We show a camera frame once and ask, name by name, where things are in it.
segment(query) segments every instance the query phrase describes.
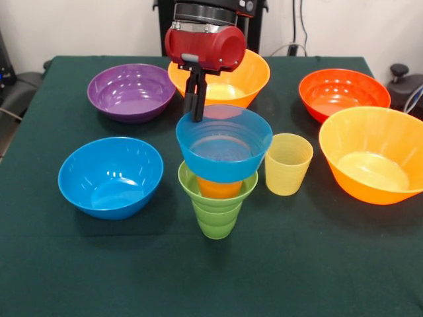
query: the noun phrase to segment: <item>stacked green cups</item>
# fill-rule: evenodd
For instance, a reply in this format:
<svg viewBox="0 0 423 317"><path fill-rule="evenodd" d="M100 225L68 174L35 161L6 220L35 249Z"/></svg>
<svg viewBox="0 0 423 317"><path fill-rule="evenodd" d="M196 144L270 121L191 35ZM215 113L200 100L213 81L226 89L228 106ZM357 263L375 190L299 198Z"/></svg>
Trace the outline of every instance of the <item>stacked green cups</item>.
<svg viewBox="0 0 423 317"><path fill-rule="evenodd" d="M190 196L197 222L204 235L210 239L226 238L237 222L239 211L258 182L258 173L243 181L238 195L229 199L203 197L198 187L196 175L185 161L179 166L178 179L184 191Z"/></svg>

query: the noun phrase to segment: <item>green tablecloth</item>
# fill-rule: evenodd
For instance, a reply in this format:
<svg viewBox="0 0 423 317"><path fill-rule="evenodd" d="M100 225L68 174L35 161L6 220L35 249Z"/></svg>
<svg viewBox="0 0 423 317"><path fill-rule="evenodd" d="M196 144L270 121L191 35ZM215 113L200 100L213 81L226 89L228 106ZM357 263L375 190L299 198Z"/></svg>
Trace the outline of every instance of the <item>green tablecloth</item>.
<svg viewBox="0 0 423 317"><path fill-rule="evenodd" d="M0 316L421 316L421 196L378 207L334 181L317 142L319 124L297 93L316 69L370 73L361 58L275 57L250 109L274 133L298 133L315 149L300 191L271 194L263 168L225 240L205 238L176 171L176 95L156 120L124 125L86 97L98 72L162 57L57 57L0 164ZM76 148L111 135L156 147L165 174L136 216L91 218L62 198L57 175Z"/></svg>

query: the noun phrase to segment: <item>white wall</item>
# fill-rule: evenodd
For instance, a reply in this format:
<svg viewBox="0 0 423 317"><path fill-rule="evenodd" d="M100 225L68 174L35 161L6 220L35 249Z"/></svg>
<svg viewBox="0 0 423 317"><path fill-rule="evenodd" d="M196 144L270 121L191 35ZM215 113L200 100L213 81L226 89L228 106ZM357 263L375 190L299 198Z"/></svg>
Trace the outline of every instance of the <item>white wall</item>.
<svg viewBox="0 0 423 317"><path fill-rule="evenodd" d="M292 38L291 0L268 0L262 55ZM18 72L55 55L160 55L152 0L0 0L0 29ZM364 56L386 82L390 64L423 73L422 0L304 0L309 55ZM302 41L297 23L297 41ZM284 55L286 50L277 55Z"/></svg>

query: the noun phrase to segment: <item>yellow bowl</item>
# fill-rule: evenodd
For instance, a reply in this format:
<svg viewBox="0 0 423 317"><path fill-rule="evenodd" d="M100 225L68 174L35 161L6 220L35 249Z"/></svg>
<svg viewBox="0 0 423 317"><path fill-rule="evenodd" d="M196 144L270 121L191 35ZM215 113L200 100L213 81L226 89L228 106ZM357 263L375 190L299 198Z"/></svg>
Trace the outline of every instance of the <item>yellow bowl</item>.
<svg viewBox="0 0 423 317"><path fill-rule="evenodd" d="M189 71L179 69L171 62L167 69L169 78L181 95L185 95ZM222 71L220 76L206 75L208 84L206 106L210 104L229 104L247 108L257 94L267 85L270 68L263 57L246 50L241 64L232 72Z"/></svg>
<svg viewBox="0 0 423 317"><path fill-rule="evenodd" d="M373 106L341 110L319 142L341 188L372 204L398 203L423 192L423 122Z"/></svg>

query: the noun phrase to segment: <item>blue bowl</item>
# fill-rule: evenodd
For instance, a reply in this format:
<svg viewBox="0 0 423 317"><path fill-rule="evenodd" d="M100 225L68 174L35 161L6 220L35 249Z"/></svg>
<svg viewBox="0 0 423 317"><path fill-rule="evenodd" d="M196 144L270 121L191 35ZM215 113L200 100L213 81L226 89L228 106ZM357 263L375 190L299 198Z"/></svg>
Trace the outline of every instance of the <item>blue bowl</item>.
<svg viewBox="0 0 423 317"><path fill-rule="evenodd" d="M60 168L62 195L96 218L120 220L137 213L153 197L163 177L163 160L150 144L109 137L72 153Z"/></svg>
<svg viewBox="0 0 423 317"><path fill-rule="evenodd" d="M229 105L204 108L201 122L185 114L176 126L182 155L193 173L217 183L253 175L273 138L269 123L255 112Z"/></svg>

